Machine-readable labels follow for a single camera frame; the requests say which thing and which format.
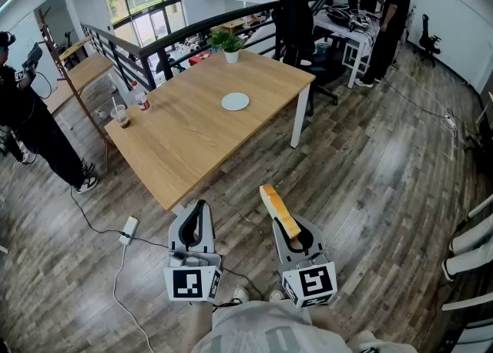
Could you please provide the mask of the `person's beige printed shirt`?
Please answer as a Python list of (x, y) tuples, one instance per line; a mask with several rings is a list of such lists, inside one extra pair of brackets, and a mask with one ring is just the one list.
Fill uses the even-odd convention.
[(212, 330), (191, 353), (417, 353), (407, 344), (382, 341), (362, 331), (345, 341), (315, 326), (306, 308), (288, 300), (249, 301), (212, 315)]

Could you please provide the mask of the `black metal railing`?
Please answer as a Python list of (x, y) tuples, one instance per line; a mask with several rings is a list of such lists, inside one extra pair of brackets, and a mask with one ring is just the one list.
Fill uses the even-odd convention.
[(193, 23), (192, 25), (188, 25), (187, 27), (180, 29), (177, 32), (174, 32), (170, 35), (166, 35), (165, 37), (156, 40), (155, 42), (144, 46), (142, 48), (137, 45), (132, 44), (131, 42), (127, 42), (124, 39), (118, 38), (115, 35), (103, 31), (101, 29), (96, 28), (93, 25), (82, 23), (82, 29), (88, 30), (92, 35), (95, 35), (98, 40), (101, 38), (106, 39), (112, 45), (117, 45), (118, 47), (126, 50), (130, 54), (134, 55), (137, 59), (139, 59), (142, 63), (142, 67), (138, 67), (137, 64), (134, 64), (132, 61), (129, 64), (135, 68), (137, 71), (143, 73), (146, 77), (146, 81), (142, 81), (134, 72), (130, 71), (132, 76), (144, 86), (145, 89), (153, 91), (156, 88), (156, 84), (154, 79), (151, 77), (151, 71), (147, 59), (153, 54), (162, 55), (166, 48), (174, 45), (178, 42), (183, 41), (186, 38), (189, 38), (192, 35), (197, 33), (205, 33), (208, 32), (211, 28), (216, 27), (218, 25), (222, 25), (226, 22), (230, 22), (236, 20), (238, 18), (242, 18), (244, 16), (253, 15), (260, 12), (266, 12), (274, 9), (277, 6), (277, 0), (271, 2), (264, 2), (262, 4), (255, 4), (246, 8), (237, 9), (231, 12), (226, 12), (221, 15), (215, 15), (211, 18), (204, 19), (200, 22)]

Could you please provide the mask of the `brown wooden coat rack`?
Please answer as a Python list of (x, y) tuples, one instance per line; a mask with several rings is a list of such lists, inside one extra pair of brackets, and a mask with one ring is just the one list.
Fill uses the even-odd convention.
[(49, 31), (48, 31), (48, 28), (46, 26), (46, 23), (45, 23), (45, 20), (44, 20), (44, 17), (43, 17), (43, 14), (42, 14), (42, 10), (41, 9), (38, 10), (38, 17), (39, 17), (39, 19), (41, 21), (41, 30), (45, 33), (45, 36), (46, 36), (46, 39), (45, 39), (44, 43), (48, 46), (48, 49), (49, 49), (50, 52), (54, 52), (54, 54), (52, 55), (53, 61), (54, 61), (55, 65), (57, 66), (57, 68), (59, 69), (59, 71), (62, 74), (62, 81), (65, 82), (69, 86), (69, 88), (71, 89), (72, 94), (74, 95), (74, 97), (78, 101), (79, 105), (81, 106), (82, 111), (85, 113), (85, 115), (89, 119), (89, 122), (93, 125), (93, 127), (96, 130), (96, 132), (99, 134), (99, 136), (101, 137), (101, 139), (105, 143), (106, 149), (109, 149), (111, 147), (114, 147), (112, 141), (109, 140), (106, 137), (106, 135), (102, 132), (102, 130), (97, 126), (96, 121), (92, 118), (92, 116), (89, 113), (89, 110), (87, 109), (85, 103), (82, 101), (82, 99), (81, 99), (81, 97), (80, 97), (80, 95), (78, 93), (78, 90), (75, 88), (72, 80), (70, 79), (67, 71), (65, 70), (65, 67), (64, 67), (64, 65), (61, 62), (61, 59), (59, 58), (59, 55), (58, 55), (58, 53), (55, 50), (55, 46), (54, 46), (52, 37), (49, 34)]

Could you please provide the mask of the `long wooden table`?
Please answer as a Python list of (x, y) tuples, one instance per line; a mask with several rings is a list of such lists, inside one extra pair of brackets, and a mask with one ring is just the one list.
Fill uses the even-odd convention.
[[(110, 59), (96, 52), (71, 69), (68, 72), (68, 76), (80, 96), (87, 86), (107, 74), (112, 67), (113, 63)], [(74, 94), (68, 82), (65, 79), (58, 79), (53, 92), (43, 102), (46, 104), (48, 111), (54, 114), (57, 109), (73, 96)]]

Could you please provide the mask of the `sliced bread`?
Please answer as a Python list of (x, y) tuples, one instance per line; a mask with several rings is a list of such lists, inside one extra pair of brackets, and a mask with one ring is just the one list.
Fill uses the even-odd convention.
[(290, 214), (280, 195), (270, 184), (260, 186), (260, 195), (273, 220), (273, 232), (277, 246), (295, 252), (303, 249), (299, 241), (301, 227)]

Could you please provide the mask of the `white desk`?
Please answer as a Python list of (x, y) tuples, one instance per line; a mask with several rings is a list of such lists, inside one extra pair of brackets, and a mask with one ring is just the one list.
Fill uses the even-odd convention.
[(350, 68), (350, 78), (347, 87), (351, 89), (358, 74), (363, 75), (369, 66), (374, 41), (377, 38), (378, 27), (372, 24), (366, 29), (361, 27), (351, 31), (349, 28), (335, 24), (326, 13), (320, 12), (314, 16), (314, 24), (328, 30), (331, 35), (347, 40), (344, 49), (343, 65)]

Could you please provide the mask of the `black office chair with jacket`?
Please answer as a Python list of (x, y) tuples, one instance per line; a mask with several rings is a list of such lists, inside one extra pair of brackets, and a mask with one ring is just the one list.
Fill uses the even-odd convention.
[(314, 16), (308, 0), (278, 0), (273, 11), (277, 35), (283, 43), (283, 63), (315, 76), (310, 84), (308, 114), (314, 113), (314, 93), (318, 92), (338, 104), (338, 96), (324, 86), (339, 79), (344, 66), (334, 59), (333, 49), (318, 52), (314, 40)]

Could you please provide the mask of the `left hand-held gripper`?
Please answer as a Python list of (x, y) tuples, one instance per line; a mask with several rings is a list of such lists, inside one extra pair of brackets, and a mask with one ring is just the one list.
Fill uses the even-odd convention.
[(186, 266), (168, 267), (165, 263), (166, 289), (171, 301), (214, 302), (222, 277), (222, 257), (215, 254), (215, 233), (209, 204), (199, 200), (185, 209), (169, 226), (169, 248), (187, 256)]

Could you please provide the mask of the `person's right forearm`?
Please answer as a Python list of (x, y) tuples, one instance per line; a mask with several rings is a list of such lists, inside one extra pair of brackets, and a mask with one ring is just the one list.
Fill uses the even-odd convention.
[(349, 333), (340, 325), (328, 305), (311, 306), (308, 312), (314, 327), (338, 334), (345, 341), (350, 339)]

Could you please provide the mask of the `white round plate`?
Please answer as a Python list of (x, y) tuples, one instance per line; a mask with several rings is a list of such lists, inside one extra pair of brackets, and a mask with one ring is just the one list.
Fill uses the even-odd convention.
[(225, 95), (221, 100), (221, 106), (228, 111), (240, 111), (250, 103), (248, 95), (241, 92), (232, 92)]

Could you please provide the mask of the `green plant in white pot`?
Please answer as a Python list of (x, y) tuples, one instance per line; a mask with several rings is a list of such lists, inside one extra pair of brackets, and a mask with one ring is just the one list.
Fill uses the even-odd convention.
[(212, 33), (208, 43), (212, 48), (221, 50), (228, 63), (238, 62), (240, 50), (243, 49), (243, 40), (239, 36), (217, 31)]

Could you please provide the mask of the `white table leg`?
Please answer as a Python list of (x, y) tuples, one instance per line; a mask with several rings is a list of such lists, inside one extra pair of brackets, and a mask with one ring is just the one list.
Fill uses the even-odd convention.
[(191, 207), (191, 206), (195, 206), (196, 205), (196, 202), (197, 200), (192, 200), (191, 202), (189, 202), (186, 206), (183, 206), (181, 203), (178, 203), (173, 209), (172, 209), (172, 212), (174, 215), (176, 216), (179, 216), (182, 212), (185, 211), (185, 209)]
[(310, 87), (307, 86), (298, 95), (297, 110), (293, 124), (292, 137), (290, 141), (290, 146), (294, 149), (297, 148), (300, 142), (300, 135), (304, 124), (304, 117), (307, 109), (309, 92), (310, 92)]

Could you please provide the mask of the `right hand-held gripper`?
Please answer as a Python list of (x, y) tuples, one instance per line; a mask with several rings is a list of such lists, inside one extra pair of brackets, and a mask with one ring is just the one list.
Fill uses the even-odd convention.
[(272, 223), (280, 259), (281, 285), (296, 308), (327, 304), (337, 293), (335, 263), (329, 261), (324, 265), (296, 269), (304, 255), (314, 261), (325, 251), (326, 245), (319, 227), (299, 215), (295, 216), (295, 221), (301, 232), (297, 236), (299, 242), (294, 243), (278, 219)]

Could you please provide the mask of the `person's left forearm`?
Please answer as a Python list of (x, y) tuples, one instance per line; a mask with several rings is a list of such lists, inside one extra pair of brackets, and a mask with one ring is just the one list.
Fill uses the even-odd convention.
[(189, 348), (194, 348), (212, 330), (213, 304), (194, 302), (189, 314)]

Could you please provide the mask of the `clear plastic bottle red label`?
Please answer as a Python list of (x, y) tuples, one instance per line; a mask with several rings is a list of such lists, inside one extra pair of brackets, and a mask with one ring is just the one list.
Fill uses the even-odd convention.
[(150, 108), (150, 104), (145, 89), (140, 84), (138, 84), (137, 81), (132, 81), (131, 86), (131, 92), (139, 109), (142, 111), (148, 110)]

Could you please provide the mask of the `large glass window front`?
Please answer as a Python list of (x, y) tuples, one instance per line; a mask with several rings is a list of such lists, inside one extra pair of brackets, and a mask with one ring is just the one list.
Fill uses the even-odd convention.
[(184, 29), (182, 0), (105, 0), (115, 35), (143, 47)]

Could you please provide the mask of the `clear plastic cup with straw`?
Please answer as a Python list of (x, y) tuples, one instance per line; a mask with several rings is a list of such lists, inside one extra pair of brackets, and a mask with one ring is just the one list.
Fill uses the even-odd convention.
[(112, 98), (113, 108), (111, 109), (110, 116), (122, 127), (126, 128), (130, 124), (129, 117), (127, 116), (126, 106), (123, 104), (117, 104), (115, 98)]

